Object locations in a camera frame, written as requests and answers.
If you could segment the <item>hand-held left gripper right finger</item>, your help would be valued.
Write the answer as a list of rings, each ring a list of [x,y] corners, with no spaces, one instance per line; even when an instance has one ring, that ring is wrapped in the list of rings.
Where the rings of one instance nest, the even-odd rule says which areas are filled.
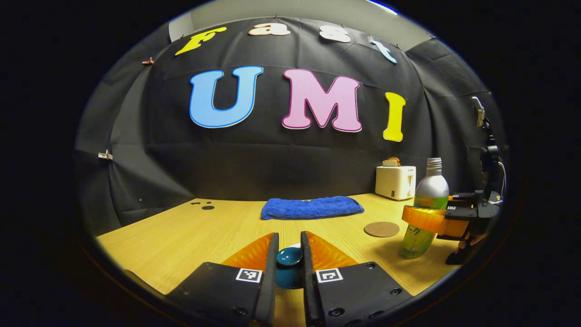
[[[300,234],[308,327],[380,327],[412,296],[378,263],[358,263],[318,235]]]

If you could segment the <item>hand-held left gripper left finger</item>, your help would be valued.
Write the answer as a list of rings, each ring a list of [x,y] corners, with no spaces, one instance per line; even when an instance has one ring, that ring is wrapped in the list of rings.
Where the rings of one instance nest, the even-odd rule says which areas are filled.
[[[201,325],[272,325],[278,250],[279,234],[266,234],[222,263],[202,263],[166,299]]]

